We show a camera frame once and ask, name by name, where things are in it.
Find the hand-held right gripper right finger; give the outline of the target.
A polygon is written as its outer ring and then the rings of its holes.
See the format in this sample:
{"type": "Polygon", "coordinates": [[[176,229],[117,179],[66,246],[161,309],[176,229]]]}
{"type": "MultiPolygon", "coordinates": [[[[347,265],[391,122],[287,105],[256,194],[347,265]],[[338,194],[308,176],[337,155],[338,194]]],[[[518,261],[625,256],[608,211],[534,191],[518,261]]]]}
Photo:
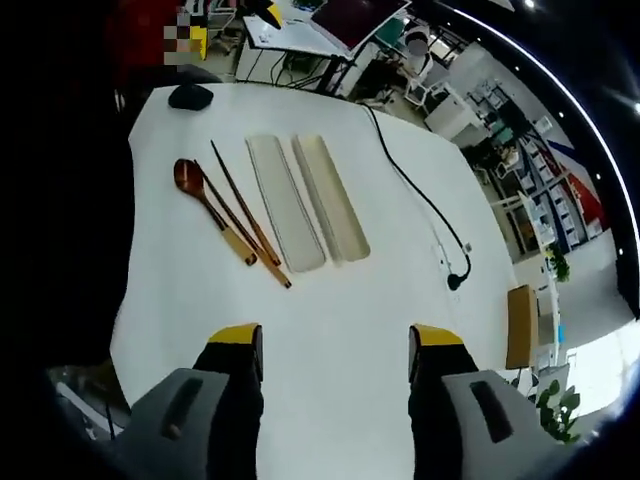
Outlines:
{"type": "Polygon", "coordinates": [[[535,407],[453,332],[410,327],[409,385],[414,478],[530,479],[553,458],[535,407]]]}

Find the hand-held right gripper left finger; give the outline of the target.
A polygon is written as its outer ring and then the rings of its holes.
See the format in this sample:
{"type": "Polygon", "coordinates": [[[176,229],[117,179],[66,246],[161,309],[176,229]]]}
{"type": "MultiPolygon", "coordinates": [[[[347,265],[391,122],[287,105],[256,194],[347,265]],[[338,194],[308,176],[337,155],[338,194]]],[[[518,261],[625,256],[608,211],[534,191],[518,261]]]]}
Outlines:
{"type": "Polygon", "coordinates": [[[258,323],[214,333],[191,368],[178,368],[131,408],[115,439],[130,479],[254,479],[264,412],[258,323]]]}

